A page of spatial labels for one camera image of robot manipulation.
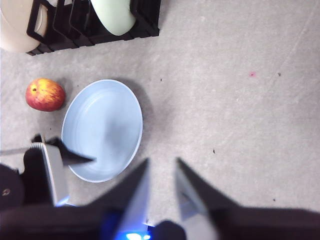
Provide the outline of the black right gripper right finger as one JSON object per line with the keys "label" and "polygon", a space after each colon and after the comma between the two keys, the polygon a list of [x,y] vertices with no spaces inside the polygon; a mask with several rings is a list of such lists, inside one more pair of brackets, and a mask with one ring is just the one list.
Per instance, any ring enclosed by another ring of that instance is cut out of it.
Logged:
{"label": "black right gripper right finger", "polygon": [[176,193],[189,240],[318,240],[320,214],[301,208],[248,207],[209,185],[180,157]]}

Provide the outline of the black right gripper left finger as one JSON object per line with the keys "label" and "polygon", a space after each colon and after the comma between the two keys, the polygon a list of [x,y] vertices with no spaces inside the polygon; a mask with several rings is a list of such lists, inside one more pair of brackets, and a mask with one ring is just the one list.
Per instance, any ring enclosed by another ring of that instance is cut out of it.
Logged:
{"label": "black right gripper left finger", "polygon": [[149,166],[145,159],[121,182],[83,206],[29,205],[0,214],[2,240],[113,240],[142,232],[147,218]]}

